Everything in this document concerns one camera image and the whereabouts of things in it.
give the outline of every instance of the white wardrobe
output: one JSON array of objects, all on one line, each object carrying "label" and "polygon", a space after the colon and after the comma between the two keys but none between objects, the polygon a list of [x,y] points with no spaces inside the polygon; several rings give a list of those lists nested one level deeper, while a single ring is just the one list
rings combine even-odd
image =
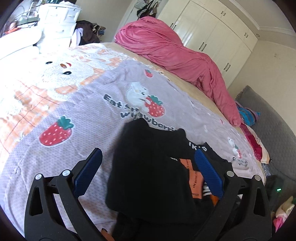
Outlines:
[{"label": "white wardrobe", "polygon": [[179,35],[184,46],[209,55],[220,69],[227,88],[258,40],[219,0],[169,0],[158,19]]}]

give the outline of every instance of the gray headboard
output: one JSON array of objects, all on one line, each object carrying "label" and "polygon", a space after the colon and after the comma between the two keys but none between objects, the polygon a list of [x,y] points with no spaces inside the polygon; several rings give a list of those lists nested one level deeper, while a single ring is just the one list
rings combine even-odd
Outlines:
[{"label": "gray headboard", "polygon": [[261,113],[252,126],[267,149],[271,174],[284,180],[279,203],[291,195],[296,197],[296,137],[283,118],[250,86],[238,94],[236,101],[242,106]]}]

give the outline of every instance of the beige mattress edge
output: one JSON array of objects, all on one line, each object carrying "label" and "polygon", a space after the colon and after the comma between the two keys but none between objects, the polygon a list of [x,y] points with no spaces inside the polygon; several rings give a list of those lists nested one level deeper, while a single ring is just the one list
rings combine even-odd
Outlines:
[{"label": "beige mattress edge", "polygon": [[[189,94],[190,97],[198,100],[199,102],[201,102],[205,107],[207,107],[208,109],[210,109],[211,111],[213,111],[214,113],[218,114],[219,116],[221,116],[221,118],[224,119],[224,121],[227,121],[226,118],[224,117],[224,115],[221,113],[221,111],[217,108],[216,104],[210,100],[202,91],[200,91],[198,88],[196,88],[194,85],[190,84],[189,82],[186,82],[182,79],[180,79],[178,76],[170,73],[169,71],[164,70],[163,68],[159,67],[156,64],[153,64],[152,62],[150,62],[149,60],[121,47],[120,45],[116,44],[116,43],[102,43],[105,47],[113,49],[117,52],[126,54],[127,56],[131,57],[131,58],[135,58],[138,61],[142,62],[145,65],[152,65],[155,69],[160,70],[161,72],[164,73],[164,75],[173,83],[175,83],[181,90],[183,90],[184,92],[186,92],[187,94]],[[239,127],[236,127],[236,130],[243,134],[242,130]],[[256,163],[258,165],[258,167],[260,168],[260,170],[262,171],[262,173],[264,173],[263,168],[261,163],[256,160]]]}]

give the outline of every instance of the strawberry print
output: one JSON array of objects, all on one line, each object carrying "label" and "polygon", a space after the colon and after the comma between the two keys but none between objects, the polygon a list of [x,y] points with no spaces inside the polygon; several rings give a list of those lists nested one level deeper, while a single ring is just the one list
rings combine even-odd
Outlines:
[{"label": "strawberry print", "polygon": [[148,70],[148,69],[145,69],[145,75],[146,75],[148,78],[152,78],[152,77],[153,77],[153,74],[152,74],[151,71]]},{"label": "strawberry print", "polygon": [[145,106],[149,109],[149,115],[157,118],[165,114],[165,108],[162,106],[163,102],[158,100],[156,96],[150,95],[146,99],[150,101],[150,104],[145,103]]},{"label": "strawberry print", "polygon": [[39,136],[39,141],[45,146],[54,146],[69,139],[74,125],[70,119],[62,116]]}]

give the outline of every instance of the pink blanket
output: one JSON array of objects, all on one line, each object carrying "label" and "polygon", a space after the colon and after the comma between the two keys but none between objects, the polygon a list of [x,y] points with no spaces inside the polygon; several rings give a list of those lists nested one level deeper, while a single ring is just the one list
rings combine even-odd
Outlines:
[{"label": "pink blanket", "polygon": [[116,34],[115,42],[198,87],[233,126],[240,126],[238,109],[217,65],[208,55],[184,47],[163,21],[144,17],[129,23]]}]

